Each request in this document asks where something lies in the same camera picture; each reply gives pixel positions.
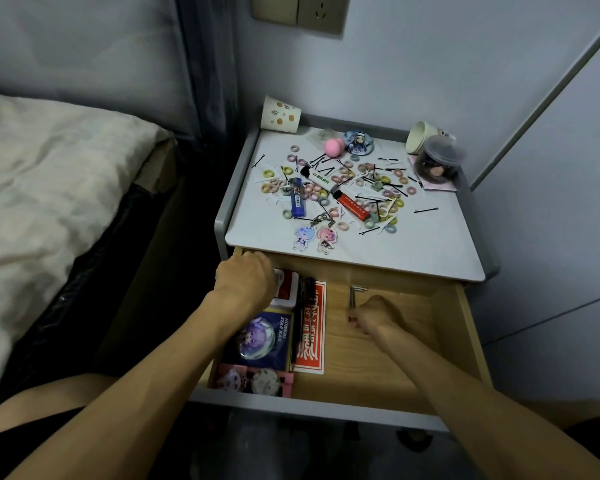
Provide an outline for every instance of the switch plate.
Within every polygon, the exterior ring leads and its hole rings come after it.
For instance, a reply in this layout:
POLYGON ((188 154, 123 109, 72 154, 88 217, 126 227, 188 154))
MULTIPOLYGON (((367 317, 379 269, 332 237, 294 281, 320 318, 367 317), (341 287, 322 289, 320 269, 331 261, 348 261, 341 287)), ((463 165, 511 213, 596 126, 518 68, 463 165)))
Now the switch plate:
POLYGON ((300 0, 297 24, 305 29, 341 34, 348 0, 300 0))
POLYGON ((263 22, 295 25, 298 0, 251 0, 251 16, 263 22))

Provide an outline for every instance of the paper cup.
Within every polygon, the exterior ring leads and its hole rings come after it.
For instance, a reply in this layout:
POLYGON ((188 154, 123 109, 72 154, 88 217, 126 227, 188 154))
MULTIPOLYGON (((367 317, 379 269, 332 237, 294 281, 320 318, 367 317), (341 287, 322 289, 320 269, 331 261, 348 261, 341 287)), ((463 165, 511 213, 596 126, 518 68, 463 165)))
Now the paper cup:
POLYGON ((264 99, 260 128, 297 133, 302 110, 270 96, 264 99))
POLYGON ((408 132, 407 138, 407 153, 409 155, 417 155, 424 146, 424 142, 435 135, 442 135, 456 141, 455 136, 446 131, 434 127, 426 121, 418 121, 416 125, 408 132))

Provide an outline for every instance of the hand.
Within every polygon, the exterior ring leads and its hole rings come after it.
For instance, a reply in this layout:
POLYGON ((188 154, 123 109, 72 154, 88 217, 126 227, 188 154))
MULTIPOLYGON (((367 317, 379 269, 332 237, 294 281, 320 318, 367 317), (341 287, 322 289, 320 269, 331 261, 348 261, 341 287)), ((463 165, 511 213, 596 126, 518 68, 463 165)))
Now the hand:
POLYGON ((276 294, 276 281, 269 258, 261 252, 245 252, 222 261, 216 270, 214 293, 224 305, 240 310, 239 327, 264 310, 276 294))
POLYGON ((364 305, 349 308, 348 320, 359 327, 375 341, 380 350, 386 352, 384 336, 404 330, 400 327, 400 312, 386 298, 374 295, 364 305))

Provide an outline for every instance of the red and white sticker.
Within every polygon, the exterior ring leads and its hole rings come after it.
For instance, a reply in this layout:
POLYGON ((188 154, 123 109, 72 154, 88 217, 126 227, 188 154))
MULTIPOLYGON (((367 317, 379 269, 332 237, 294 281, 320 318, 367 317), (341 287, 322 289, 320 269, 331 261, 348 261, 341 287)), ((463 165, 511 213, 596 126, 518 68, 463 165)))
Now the red and white sticker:
POLYGON ((304 308, 302 343, 298 347, 294 372, 324 374, 325 316, 327 283, 315 282, 316 305, 304 308))

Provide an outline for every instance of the plastic jar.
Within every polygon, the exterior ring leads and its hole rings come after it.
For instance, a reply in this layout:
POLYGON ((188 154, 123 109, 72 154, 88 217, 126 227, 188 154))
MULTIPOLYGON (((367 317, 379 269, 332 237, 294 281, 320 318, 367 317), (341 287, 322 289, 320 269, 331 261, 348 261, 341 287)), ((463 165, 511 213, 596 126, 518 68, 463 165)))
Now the plastic jar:
POLYGON ((424 142, 417 156, 415 171, 428 182, 443 184, 455 177, 465 158, 466 152, 457 148, 453 140, 446 136, 432 136, 424 142))

